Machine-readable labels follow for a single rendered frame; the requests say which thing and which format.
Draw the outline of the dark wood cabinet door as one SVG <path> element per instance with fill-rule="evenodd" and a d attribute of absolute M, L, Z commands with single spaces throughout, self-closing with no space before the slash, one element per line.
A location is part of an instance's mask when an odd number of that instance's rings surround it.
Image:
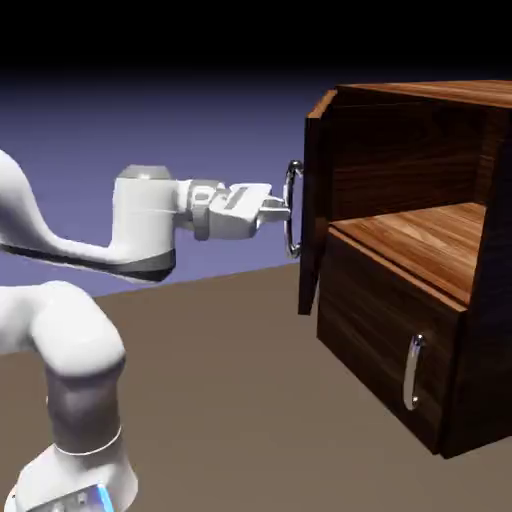
<path fill-rule="evenodd" d="M 434 454 L 441 450 L 453 357 L 466 309 L 336 229 L 319 280 L 319 340 Z M 422 334 L 417 407 L 402 385 L 410 339 Z"/>
<path fill-rule="evenodd" d="M 310 315 L 316 294 L 330 210 L 329 120 L 336 89 L 329 89 L 306 116 L 298 314 Z"/>

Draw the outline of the dark wood cabinet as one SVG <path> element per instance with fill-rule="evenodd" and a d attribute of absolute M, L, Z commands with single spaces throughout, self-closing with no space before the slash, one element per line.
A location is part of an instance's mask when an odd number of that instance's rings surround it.
<path fill-rule="evenodd" d="M 336 229 L 465 307 L 438 455 L 512 437 L 512 80 L 335 89 L 323 258 Z"/>

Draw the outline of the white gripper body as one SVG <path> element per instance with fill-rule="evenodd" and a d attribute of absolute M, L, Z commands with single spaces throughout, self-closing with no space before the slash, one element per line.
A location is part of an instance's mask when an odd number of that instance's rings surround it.
<path fill-rule="evenodd" d="M 272 192 L 267 183 L 233 184 L 218 191 L 209 204 L 209 235 L 214 239 L 248 239 L 257 231 L 257 218 Z"/>

